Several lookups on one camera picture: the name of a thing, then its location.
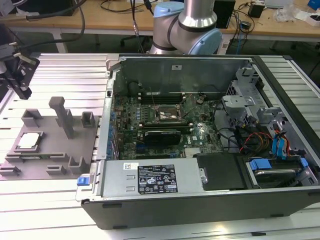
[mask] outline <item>warning label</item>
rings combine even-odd
[[[140,194],[177,193],[178,185],[174,165],[138,167],[138,192]]]

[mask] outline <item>table leg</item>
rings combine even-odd
[[[58,29],[55,29],[54,31],[52,31],[54,40],[61,40],[62,39],[61,34],[62,34],[61,31],[59,31]],[[60,54],[68,53],[68,48],[65,43],[56,43],[56,48],[58,49],[58,52]]]
[[[218,48],[218,55],[226,55],[230,40],[233,38],[232,34],[223,34],[220,46]]]
[[[273,41],[272,45],[270,46],[270,50],[276,50],[278,43],[279,43],[279,41]]]
[[[99,34],[95,34],[95,35],[94,35],[94,39],[95,39],[95,45],[100,45]]]

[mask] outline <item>wooden table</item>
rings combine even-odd
[[[236,0],[235,8],[248,0]],[[133,35],[133,21],[131,14],[113,13],[100,8],[101,0],[88,0],[82,7],[86,34],[111,34],[111,35]],[[308,0],[295,0],[296,6],[302,10],[307,10]],[[125,0],[117,0],[110,3],[109,7],[114,10],[127,9],[130,4]],[[144,6],[140,7],[142,12],[137,12],[136,22],[140,35],[153,34],[153,17]],[[274,41],[301,41],[320,42],[320,28],[312,27],[301,20],[294,22],[276,22],[273,14],[274,9],[266,9],[260,18],[255,18],[255,28],[248,35],[248,39],[254,40],[274,40]],[[241,20],[248,20],[244,14],[240,13]],[[81,28],[80,12],[76,11],[73,16],[57,16],[37,21],[11,21],[7,25],[17,32],[45,32],[51,33],[54,39],[61,39],[63,33],[79,33]],[[225,54],[230,39],[236,31],[236,21],[232,17],[229,27],[221,29],[223,41],[219,48],[219,54]],[[58,43],[59,53],[66,53],[67,48],[63,43]]]

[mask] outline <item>motherboard chip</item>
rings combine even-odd
[[[176,121],[181,119],[180,111],[175,105],[159,106],[156,114],[160,121]]]

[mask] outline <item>gray pillar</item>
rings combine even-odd
[[[62,96],[53,96],[49,101],[49,106],[53,110],[59,119],[60,125],[63,128],[65,135],[68,139],[72,139],[74,136],[74,129],[70,118],[67,115],[66,109],[64,107],[65,99]]]

